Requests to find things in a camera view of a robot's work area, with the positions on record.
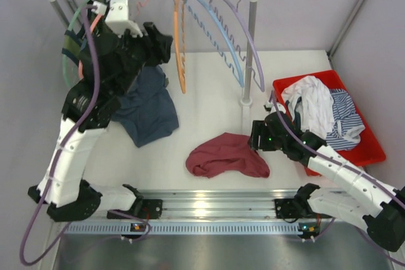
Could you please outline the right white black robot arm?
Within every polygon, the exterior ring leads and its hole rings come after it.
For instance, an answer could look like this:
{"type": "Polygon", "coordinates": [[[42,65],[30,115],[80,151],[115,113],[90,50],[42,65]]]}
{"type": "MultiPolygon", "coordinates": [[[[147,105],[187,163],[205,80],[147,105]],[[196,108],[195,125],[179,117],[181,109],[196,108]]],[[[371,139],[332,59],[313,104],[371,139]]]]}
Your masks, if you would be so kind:
{"type": "Polygon", "coordinates": [[[295,131],[286,114],[270,113],[264,120],[254,120],[249,146],[265,152],[280,150],[339,187],[301,186],[281,207],[283,218],[324,214],[366,232],[389,252],[397,252],[404,244],[404,190],[355,167],[314,133],[295,131]]]}

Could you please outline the orange plastic hanger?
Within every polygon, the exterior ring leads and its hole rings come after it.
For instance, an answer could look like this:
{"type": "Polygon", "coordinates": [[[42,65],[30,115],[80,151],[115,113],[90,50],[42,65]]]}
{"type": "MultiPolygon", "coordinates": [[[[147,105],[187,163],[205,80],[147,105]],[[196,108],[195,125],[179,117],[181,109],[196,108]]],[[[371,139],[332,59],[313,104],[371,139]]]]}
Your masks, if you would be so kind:
{"type": "Polygon", "coordinates": [[[174,0],[173,41],[180,89],[186,93],[185,79],[185,0],[174,0]]]}

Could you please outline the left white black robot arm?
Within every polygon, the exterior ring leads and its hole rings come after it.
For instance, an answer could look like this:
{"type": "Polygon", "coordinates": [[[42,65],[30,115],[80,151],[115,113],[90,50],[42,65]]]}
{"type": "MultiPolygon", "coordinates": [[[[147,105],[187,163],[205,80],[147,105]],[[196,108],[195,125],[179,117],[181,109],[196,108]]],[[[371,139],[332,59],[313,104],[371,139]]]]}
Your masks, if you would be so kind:
{"type": "Polygon", "coordinates": [[[79,52],[84,77],[67,93],[61,110],[59,139],[46,175],[28,189],[37,204],[47,204],[55,222],[83,221],[105,211],[109,219],[135,218],[143,210],[144,197],[134,187],[91,185],[84,179],[87,160],[120,98],[146,66],[167,63],[173,37],[145,22],[142,36],[129,30],[89,34],[79,52]]]}

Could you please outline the maroon tank top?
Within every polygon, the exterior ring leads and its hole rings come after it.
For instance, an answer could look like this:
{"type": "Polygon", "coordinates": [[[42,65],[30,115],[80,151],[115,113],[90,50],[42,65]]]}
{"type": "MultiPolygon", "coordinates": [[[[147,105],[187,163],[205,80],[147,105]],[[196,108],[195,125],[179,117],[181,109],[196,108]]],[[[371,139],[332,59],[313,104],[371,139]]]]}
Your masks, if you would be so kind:
{"type": "Polygon", "coordinates": [[[248,145],[249,137],[223,133],[197,146],[185,161],[194,176],[213,178],[227,171],[237,171],[253,178],[268,178],[270,167],[248,145]]]}

